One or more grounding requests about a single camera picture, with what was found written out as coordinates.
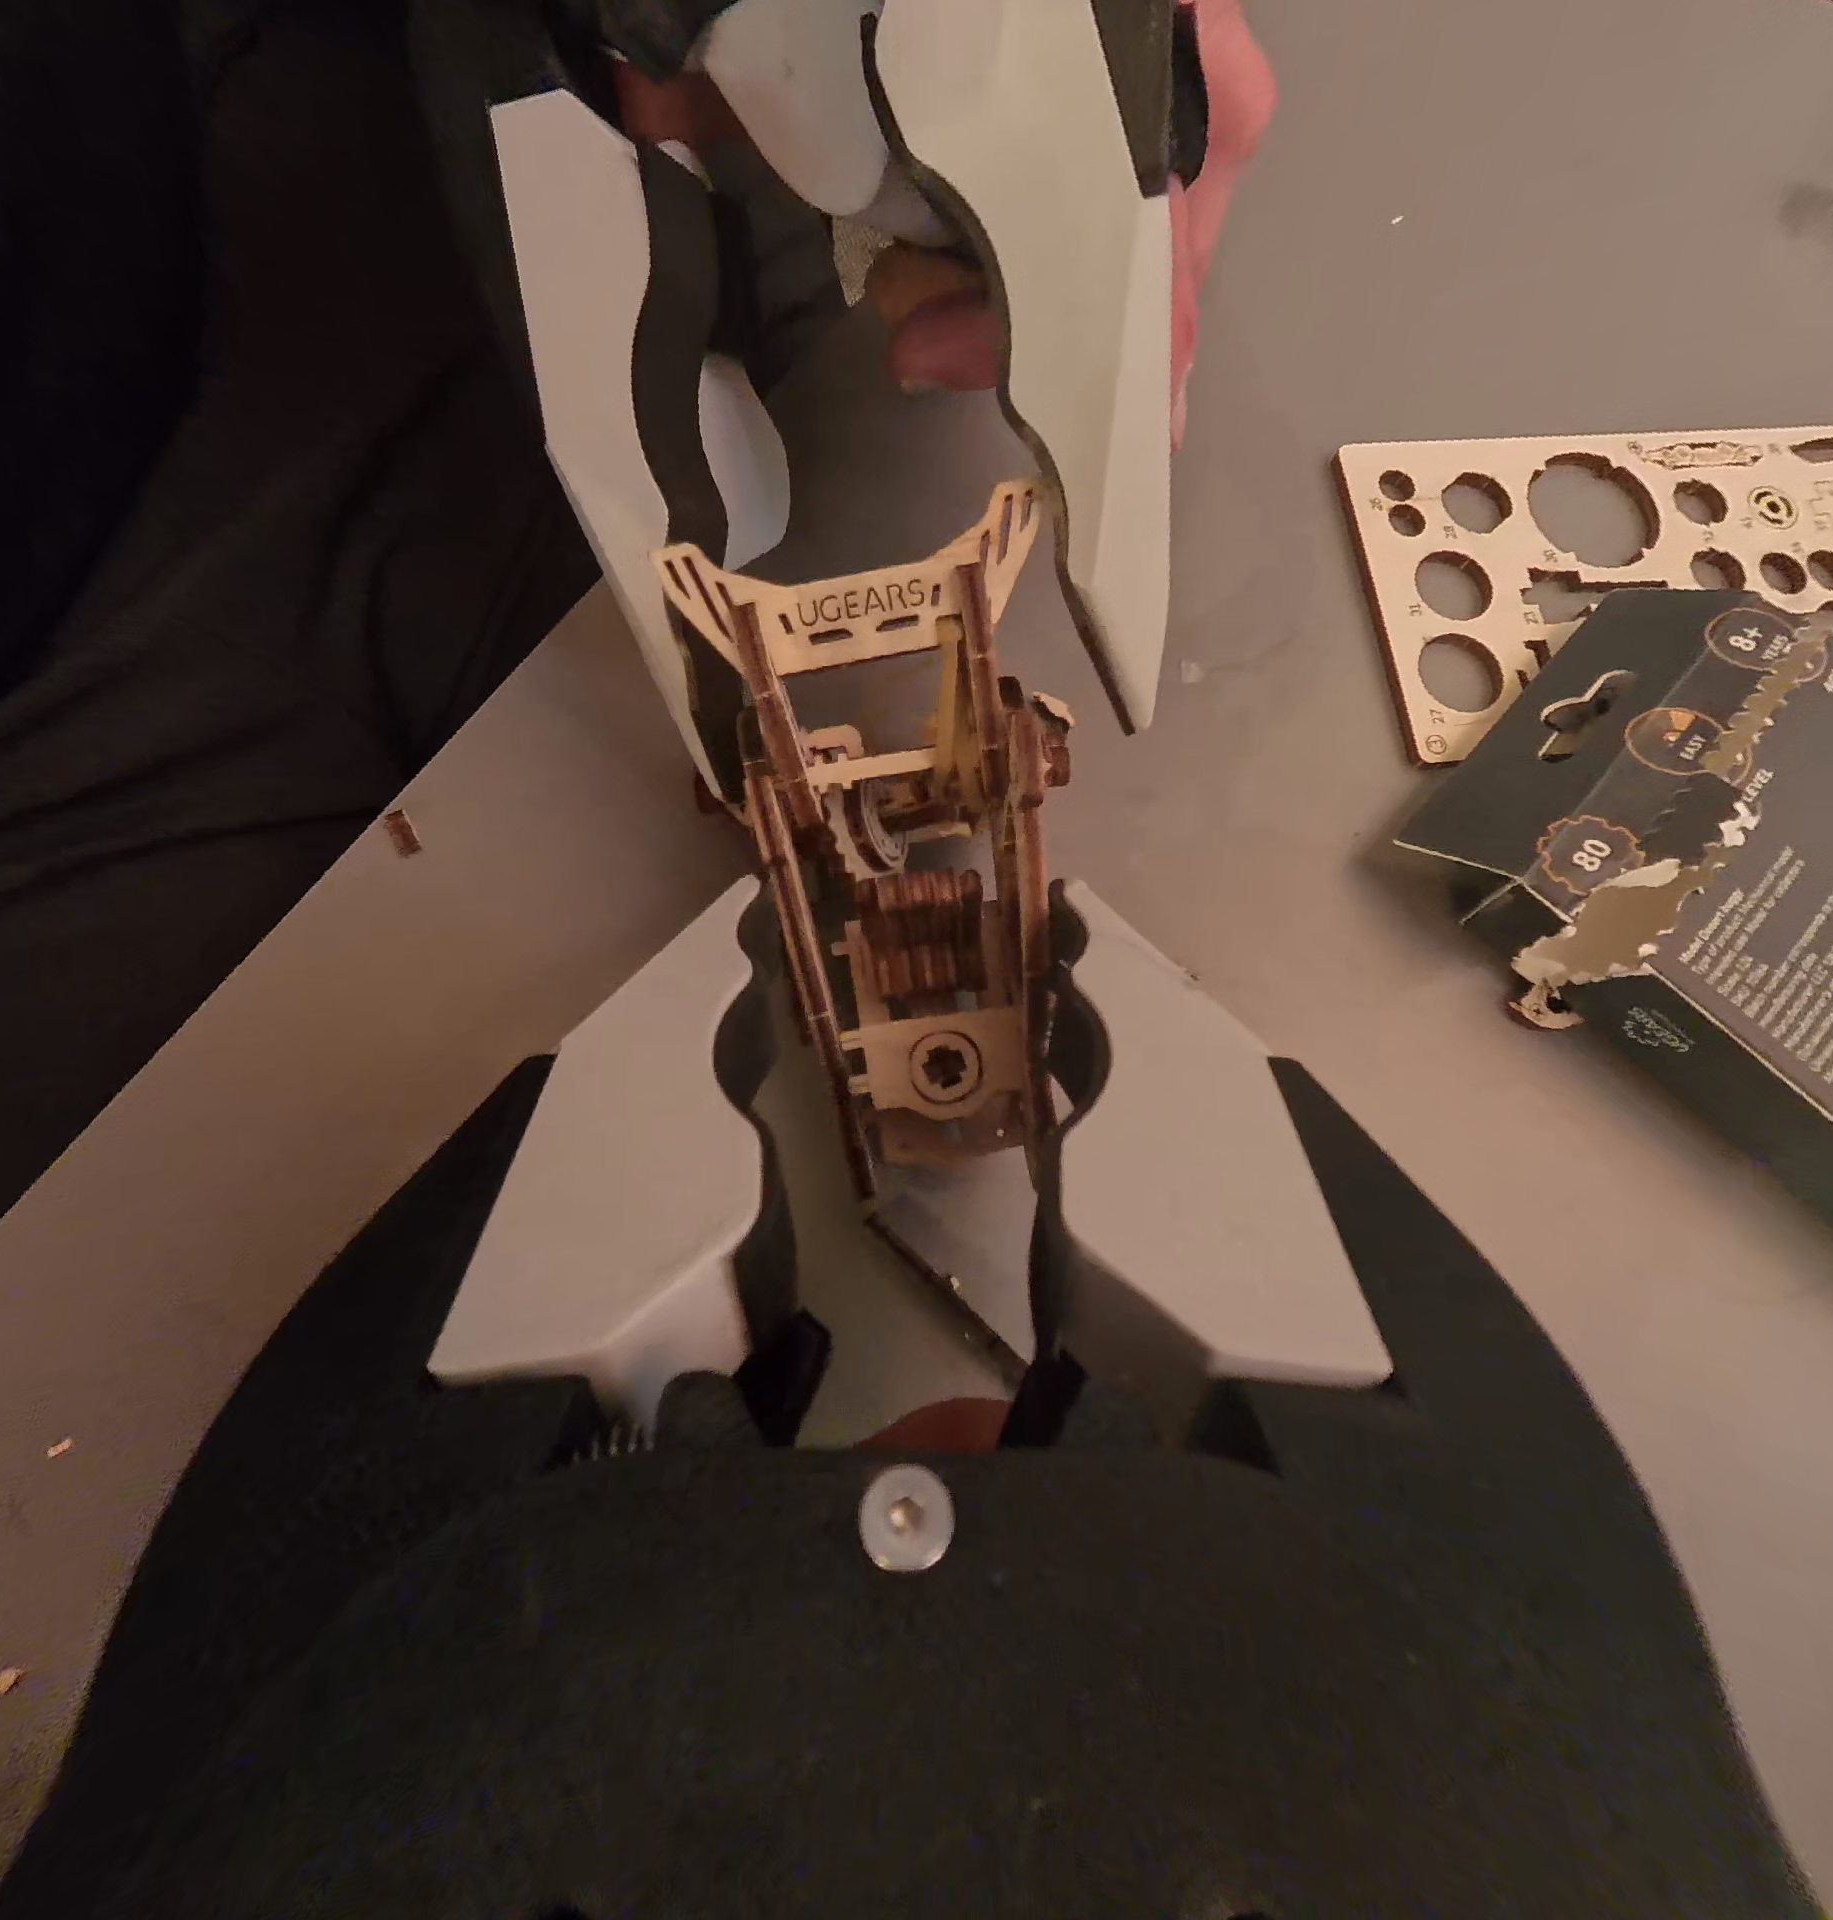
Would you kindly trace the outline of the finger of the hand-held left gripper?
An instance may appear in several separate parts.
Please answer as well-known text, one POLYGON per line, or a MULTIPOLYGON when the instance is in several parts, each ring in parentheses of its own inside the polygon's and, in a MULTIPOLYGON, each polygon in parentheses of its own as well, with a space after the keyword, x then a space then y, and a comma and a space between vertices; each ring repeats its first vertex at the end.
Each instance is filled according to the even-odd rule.
POLYGON ((1056 568, 1124 732, 1169 612, 1167 4, 886 4, 871 92, 1001 298, 1005 416, 1056 495, 1056 568))
POLYGON ((743 358, 713 344, 723 204, 571 92, 498 103, 496 153, 551 463, 697 778, 742 798, 736 641, 682 595, 781 543, 790 481, 743 358))

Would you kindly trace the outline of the wooden model frame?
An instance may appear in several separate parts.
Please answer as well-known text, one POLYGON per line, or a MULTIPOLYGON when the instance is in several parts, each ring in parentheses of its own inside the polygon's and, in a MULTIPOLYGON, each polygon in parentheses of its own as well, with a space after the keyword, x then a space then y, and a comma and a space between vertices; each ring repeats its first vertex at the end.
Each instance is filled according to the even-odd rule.
POLYGON ((958 1169, 1052 1126, 1050 794, 1069 779, 1067 704, 1001 674, 998 627, 1046 519, 1035 483, 912 564, 785 586, 711 568, 748 694, 743 794, 799 1028, 834 1097, 865 1206, 885 1169, 958 1169), (975 866, 989 988, 882 1000, 861 967, 856 882, 975 866))

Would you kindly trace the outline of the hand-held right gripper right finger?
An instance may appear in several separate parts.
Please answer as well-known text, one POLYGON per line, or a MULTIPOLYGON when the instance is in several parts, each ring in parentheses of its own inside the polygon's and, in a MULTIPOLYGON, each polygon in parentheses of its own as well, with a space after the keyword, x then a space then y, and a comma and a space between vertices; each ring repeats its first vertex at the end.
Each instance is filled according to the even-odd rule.
POLYGON ((1052 888, 1035 1355, 1123 1389, 1391 1379, 1274 1058, 1090 885, 1052 888))

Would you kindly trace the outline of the person's left hand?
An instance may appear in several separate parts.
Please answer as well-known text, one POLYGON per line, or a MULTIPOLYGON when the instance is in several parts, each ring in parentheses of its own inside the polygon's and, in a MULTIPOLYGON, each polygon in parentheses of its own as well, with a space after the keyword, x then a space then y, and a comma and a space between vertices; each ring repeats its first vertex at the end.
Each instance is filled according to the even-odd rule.
POLYGON ((1198 344, 1198 307, 1234 188, 1278 108, 1278 78, 1239 1, 1179 4, 1184 44, 1194 47, 1206 93, 1204 156, 1191 179, 1173 174, 1171 222, 1171 405, 1169 440, 1186 435, 1198 344))

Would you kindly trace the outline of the black model kit box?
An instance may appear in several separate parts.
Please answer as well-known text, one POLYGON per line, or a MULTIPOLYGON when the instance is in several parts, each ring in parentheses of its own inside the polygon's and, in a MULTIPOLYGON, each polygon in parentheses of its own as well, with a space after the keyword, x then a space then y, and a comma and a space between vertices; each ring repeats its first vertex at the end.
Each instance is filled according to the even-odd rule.
POLYGON ((1833 627, 1621 589, 1393 835, 1532 1022, 1591 1025, 1747 1151, 1833 1149, 1833 627))

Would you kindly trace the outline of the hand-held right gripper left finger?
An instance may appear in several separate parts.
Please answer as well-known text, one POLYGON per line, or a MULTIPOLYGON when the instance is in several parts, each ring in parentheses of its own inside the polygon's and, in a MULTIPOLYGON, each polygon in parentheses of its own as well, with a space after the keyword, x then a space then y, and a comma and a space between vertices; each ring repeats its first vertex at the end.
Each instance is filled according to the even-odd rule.
POLYGON ((682 1374, 733 1374, 795 1308, 752 1107, 775 1058, 733 882, 556 1049, 427 1368, 445 1386, 568 1376, 656 1421, 682 1374))

